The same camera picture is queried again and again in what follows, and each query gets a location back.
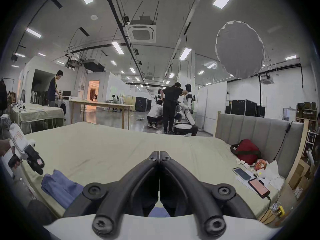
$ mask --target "cardboard box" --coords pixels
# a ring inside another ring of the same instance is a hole
[[[298,186],[300,179],[302,177],[304,167],[301,164],[298,164],[296,170],[294,171],[294,174],[292,175],[292,178],[289,181],[290,187],[295,190]]]
[[[311,179],[307,179],[305,176],[301,177],[298,186],[294,190],[294,195],[296,196],[297,200],[305,195],[306,191],[309,188],[310,182]]]

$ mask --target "red bag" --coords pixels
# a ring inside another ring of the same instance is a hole
[[[261,158],[261,152],[258,147],[247,138],[240,141],[238,144],[231,145],[230,151],[248,165],[252,165],[258,158]]]

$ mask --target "upholstered headboard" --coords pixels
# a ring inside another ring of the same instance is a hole
[[[218,114],[215,137],[232,145],[250,139],[259,148],[262,158],[272,162],[290,122],[278,119]],[[303,123],[292,122],[276,158],[279,174],[287,178],[295,162],[303,131]]]

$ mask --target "phone case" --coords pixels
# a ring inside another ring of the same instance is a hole
[[[251,180],[248,180],[248,183],[249,183],[249,185],[258,193],[258,195],[259,195],[261,198],[265,198],[267,195],[270,194],[270,190],[267,189],[267,188],[264,186],[268,191],[267,191],[265,194],[261,195],[260,192],[259,192],[258,190],[256,190],[256,188],[251,184],[251,181],[254,181],[254,180],[257,180],[257,179],[256,179],[256,178],[253,178],[253,179],[251,179]]]

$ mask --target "beige bedsheet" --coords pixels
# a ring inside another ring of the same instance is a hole
[[[262,199],[235,179],[231,169],[238,167],[236,159],[230,152],[230,145],[218,138],[135,132],[88,122],[35,132],[26,137],[36,141],[35,149],[45,162],[44,174],[52,174],[57,169],[83,186],[91,182],[118,181],[153,151],[164,150],[200,181],[234,186],[257,217],[269,205],[267,198]],[[62,206],[41,190],[43,176],[24,165],[31,186],[62,216],[65,211]],[[268,188],[274,201],[278,191],[270,185]]]
[[[21,122],[38,121],[44,119],[64,118],[63,109],[58,107],[41,106],[39,104],[26,103],[26,111],[19,112],[14,107],[11,109],[11,121],[20,125]]]

